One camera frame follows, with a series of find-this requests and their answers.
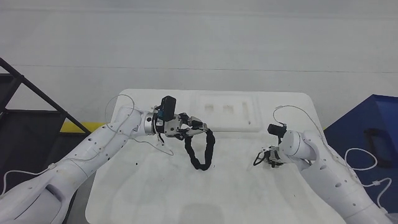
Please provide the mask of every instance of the white wire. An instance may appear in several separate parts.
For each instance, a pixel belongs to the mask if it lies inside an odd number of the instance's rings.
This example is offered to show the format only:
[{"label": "white wire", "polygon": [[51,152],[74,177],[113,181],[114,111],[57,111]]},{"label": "white wire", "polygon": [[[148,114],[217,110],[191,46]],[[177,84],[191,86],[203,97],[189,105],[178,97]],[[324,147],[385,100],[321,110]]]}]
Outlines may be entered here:
[{"label": "white wire", "polygon": [[[374,159],[374,164],[373,164],[372,166],[370,166],[370,167],[367,167],[367,168],[352,168],[351,166],[349,166],[348,163],[347,163],[347,155],[348,155],[348,153],[349,153],[350,151],[354,151],[354,150],[363,151],[363,152],[368,153],[370,156],[373,157],[373,159]],[[360,149],[360,148],[349,148],[349,149],[346,151],[346,154],[344,155],[344,162],[345,162],[345,166],[346,166],[347,168],[350,168],[350,169],[352,169],[352,170],[359,170],[359,171],[364,171],[364,170],[373,169],[373,168],[375,168],[375,167],[377,166],[377,158],[376,158],[373,154],[371,154],[369,151],[364,150],[364,149]]]},{"label": "white wire", "polygon": [[8,175],[8,173],[11,173],[11,172],[18,172],[18,173],[24,173],[24,174],[29,174],[29,175],[41,175],[41,174],[43,174],[44,172],[47,172],[47,171],[50,170],[50,169],[53,169],[53,168],[48,167],[48,168],[46,168],[45,170],[43,170],[42,172],[39,172],[39,173],[32,173],[32,172],[23,171],[23,170],[9,170],[9,171],[7,171],[7,172],[4,174],[4,177],[2,178],[2,181],[3,181],[3,188],[2,188],[2,193],[1,193],[1,195],[0,195],[0,198],[6,193],[6,189],[7,189],[7,175]]},{"label": "white wire", "polygon": [[167,153],[167,152],[165,152],[165,151],[162,151],[161,149],[159,149],[158,147],[154,146],[153,144],[151,144],[151,143],[148,142],[148,141],[138,141],[137,139],[134,139],[134,138],[133,138],[133,140],[135,140],[135,142],[146,142],[147,144],[150,144],[153,148],[157,149],[158,151],[161,151],[161,152],[163,152],[163,153],[166,153],[166,154],[169,155],[169,156],[174,156],[174,152],[173,152],[171,149],[169,149],[169,151],[171,152],[171,154],[170,154],[170,153]]},{"label": "white wire", "polygon": [[377,196],[377,200],[376,200],[377,205],[379,206],[379,208],[382,208],[381,205],[380,205],[380,197],[381,197],[381,195],[384,194],[384,192],[391,186],[391,183],[392,183],[392,179],[389,178],[389,177],[386,177],[385,179],[380,180],[379,183],[380,183],[380,182],[384,182],[385,180],[388,180],[388,184],[387,184],[386,187],[379,193],[379,195]]},{"label": "white wire", "polygon": [[[344,156],[344,162],[345,162],[345,164],[342,164],[342,163],[338,160],[338,156],[333,155],[332,151],[331,151],[330,148],[329,148],[328,143],[326,142],[326,140],[324,140],[323,134],[322,134],[322,132],[320,131],[320,128],[318,127],[318,125],[314,122],[314,120],[311,118],[311,116],[310,116],[306,111],[304,111],[303,109],[299,108],[298,106],[292,106],[292,105],[278,106],[278,107],[274,110],[274,112],[272,113],[272,115],[273,115],[273,117],[274,117],[274,120],[275,120],[276,122],[278,122],[278,123],[284,125],[284,123],[281,123],[281,122],[279,122],[278,120],[276,120],[276,118],[275,118],[275,112],[276,112],[277,110],[279,110],[279,109],[281,109],[281,108],[285,108],[285,107],[297,108],[297,109],[303,111],[303,112],[308,116],[308,118],[311,120],[311,122],[314,124],[314,126],[315,126],[316,129],[318,130],[318,132],[319,132],[319,134],[320,134],[320,136],[321,136],[322,143],[323,143],[323,145],[326,147],[327,151],[330,153],[330,155],[333,157],[333,159],[334,159],[336,162],[338,162],[339,164],[341,164],[342,166],[344,166],[344,167],[346,167],[346,168],[348,168],[348,169],[360,170],[360,171],[373,169],[373,168],[375,168],[375,167],[377,166],[377,158],[376,158],[373,154],[371,154],[369,151],[364,150],[364,149],[360,149],[360,148],[350,148],[350,149],[348,149],[348,150],[346,151],[346,153],[345,153],[345,156]],[[363,152],[368,153],[370,156],[373,157],[375,163],[374,163],[372,166],[367,167],[367,168],[352,168],[352,167],[349,166],[348,163],[347,163],[347,155],[348,155],[348,153],[349,153],[350,151],[353,151],[353,150],[358,150],[358,151],[363,151]],[[386,215],[387,215],[389,218],[391,218],[391,219],[393,219],[393,220],[398,220],[397,218],[394,218],[393,216],[391,216],[390,214],[388,214],[388,212],[386,211],[386,209],[383,208],[383,207],[380,205],[380,198],[381,198],[381,196],[384,194],[384,192],[385,192],[385,191],[390,187],[390,185],[392,184],[392,179],[391,179],[391,178],[386,177],[386,178],[384,178],[384,179],[382,179],[382,180],[380,180],[380,181],[374,181],[372,184],[369,184],[369,185],[364,185],[364,184],[362,184],[362,183],[359,181],[359,179],[356,180],[356,178],[357,178],[356,175],[355,175],[354,178],[355,178],[355,181],[356,181],[357,183],[361,184],[363,187],[372,187],[372,186],[380,185],[381,182],[384,182],[385,180],[388,180],[389,183],[388,183],[387,186],[379,193],[379,195],[377,196],[376,202],[377,202],[377,205],[379,206],[379,208],[382,209],[382,210],[384,210],[385,213],[386,213]]]}]

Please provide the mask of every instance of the black object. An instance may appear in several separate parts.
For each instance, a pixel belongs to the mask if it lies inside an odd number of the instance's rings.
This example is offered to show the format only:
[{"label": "black object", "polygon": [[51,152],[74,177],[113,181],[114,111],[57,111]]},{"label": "black object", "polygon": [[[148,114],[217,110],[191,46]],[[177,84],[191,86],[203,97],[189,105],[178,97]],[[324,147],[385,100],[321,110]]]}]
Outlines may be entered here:
[{"label": "black object", "polygon": [[281,139],[284,137],[284,135],[286,133],[286,129],[287,129],[286,125],[277,126],[274,124],[269,124],[267,131],[269,134],[277,136],[278,144],[280,144],[282,142]]},{"label": "black object", "polygon": [[258,166],[262,161],[264,161],[266,159],[266,151],[264,150],[264,151],[261,151],[261,152],[259,152],[258,154],[257,154],[257,157],[256,157],[256,159],[254,160],[254,162],[253,162],[253,166]]},{"label": "black object", "polygon": [[377,139],[376,138],[377,137],[382,138],[381,133],[382,133],[382,130],[377,129],[377,128],[368,128],[364,131],[366,140],[368,140],[368,143],[369,143],[369,152],[376,157],[377,166],[382,167],[382,168],[391,168],[392,167],[391,158],[390,157],[389,158],[382,157],[382,155],[380,155],[376,149],[376,147],[377,147],[377,144],[376,144]]},{"label": "black object", "polygon": [[192,137],[189,136],[185,138],[185,150],[187,151],[189,158],[191,159],[191,163],[195,169],[207,170],[211,166],[211,159],[213,158],[213,150],[216,143],[216,138],[210,129],[207,130],[206,135],[205,164],[201,164],[195,157],[195,151],[193,151],[191,145]]},{"label": "black object", "polygon": [[166,122],[172,120],[174,118],[176,102],[177,100],[169,95],[164,97],[160,106],[156,108],[158,110],[157,117]]}]

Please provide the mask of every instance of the black handle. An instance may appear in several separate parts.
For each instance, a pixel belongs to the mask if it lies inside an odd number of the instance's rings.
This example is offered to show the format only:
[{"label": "black handle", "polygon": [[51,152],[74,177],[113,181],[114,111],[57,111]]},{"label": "black handle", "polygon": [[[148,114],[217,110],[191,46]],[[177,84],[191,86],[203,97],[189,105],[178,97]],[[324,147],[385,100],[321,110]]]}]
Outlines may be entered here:
[{"label": "black handle", "polygon": [[374,141],[373,137],[377,136],[379,138],[382,138],[382,136],[380,135],[381,133],[382,133],[382,131],[380,129],[376,129],[376,128],[368,128],[364,131],[365,138],[368,140],[368,143],[369,143],[369,152],[376,157],[377,166],[381,167],[381,168],[391,168],[392,161],[380,158],[380,156],[377,154],[377,149],[374,144],[375,141]]}]

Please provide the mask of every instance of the black cable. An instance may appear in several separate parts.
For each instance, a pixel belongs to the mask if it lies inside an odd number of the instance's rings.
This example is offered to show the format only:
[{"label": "black cable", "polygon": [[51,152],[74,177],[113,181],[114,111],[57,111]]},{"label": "black cable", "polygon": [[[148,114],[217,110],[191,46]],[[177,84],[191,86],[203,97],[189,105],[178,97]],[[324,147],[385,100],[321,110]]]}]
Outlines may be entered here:
[{"label": "black cable", "polygon": [[[264,156],[262,158],[259,158],[261,153],[264,153]],[[257,154],[257,157],[256,157],[256,159],[253,162],[253,166],[259,165],[262,161],[264,161],[265,158],[266,158],[266,153],[264,151],[259,152],[259,154]]]},{"label": "black cable", "polygon": [[195,157],[195,151],[192,149],[192,137],[185,138],[185,150],[187,151],[191,163],[195,169],[207,170],[211,166],[211,159],[213,158],[214,145],[216,143],[216,138],[213,132],[208,129],[206,132],[206,150],[205,150],[205,164],[201,164],[199,160]]}]

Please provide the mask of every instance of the blue box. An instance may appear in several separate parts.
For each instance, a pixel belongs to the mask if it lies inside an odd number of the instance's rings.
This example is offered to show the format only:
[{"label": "blue box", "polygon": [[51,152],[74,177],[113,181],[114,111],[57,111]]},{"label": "blue box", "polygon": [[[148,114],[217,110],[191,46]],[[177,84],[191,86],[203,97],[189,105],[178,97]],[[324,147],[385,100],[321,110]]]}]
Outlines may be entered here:
[{"label": "blue box", "polygon": [[[382,195],[380,204],[389,213],[398,213],[398,98],[372,95],[324,133],[328,144],[341,157],[354,147],[377,157],[379,162],[375,168],[356,173],[362,184],[390,177],[392,184]],[[363,151],[350,151],[347,162],[351,167],[365,168],[374,164],[374,159]],[[386,185],[387,181],[365,188],[374,203]]]}]

